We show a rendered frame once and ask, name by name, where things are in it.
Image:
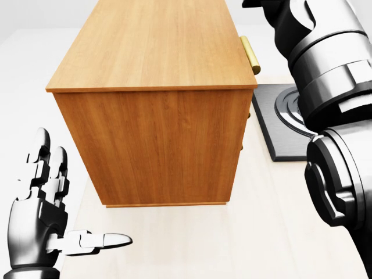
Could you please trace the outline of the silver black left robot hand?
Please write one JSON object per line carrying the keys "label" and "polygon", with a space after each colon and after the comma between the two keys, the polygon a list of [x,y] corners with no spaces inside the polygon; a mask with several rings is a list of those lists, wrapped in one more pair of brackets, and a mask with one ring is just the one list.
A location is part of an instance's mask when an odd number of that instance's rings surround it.
{"label": "silver black left robot hand", "polygon": [[68,213],[63,198],[69,193],[67,152],[59,146],[50,152],[51,140],[39,128],[27,155],[22,193],[12,204],[8,249],[12,269],[53,267],[59,254],[94,255],[104,249],[131,245],[125,234],[66,231]]}

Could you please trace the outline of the wooden cabinet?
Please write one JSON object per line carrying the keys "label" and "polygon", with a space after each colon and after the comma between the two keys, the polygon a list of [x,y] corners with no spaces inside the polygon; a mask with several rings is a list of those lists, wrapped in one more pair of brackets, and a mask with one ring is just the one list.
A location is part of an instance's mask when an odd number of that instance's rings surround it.
{"label": "wooden cabinet", "polygon": [[225,0],[98,0],[46,91],[102,204],[223,205],[256,86]]}

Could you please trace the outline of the flat dark stove plate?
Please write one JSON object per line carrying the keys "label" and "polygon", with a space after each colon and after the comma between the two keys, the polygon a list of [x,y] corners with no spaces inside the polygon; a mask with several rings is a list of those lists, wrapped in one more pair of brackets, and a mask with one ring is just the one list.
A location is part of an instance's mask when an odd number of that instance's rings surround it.
{"label": "flat dark stove plate", "polygon": [[314,132],[305,127],[294,84],[261,84],[253,94],[253,107],[270,157],[274,162],[306,160]]}

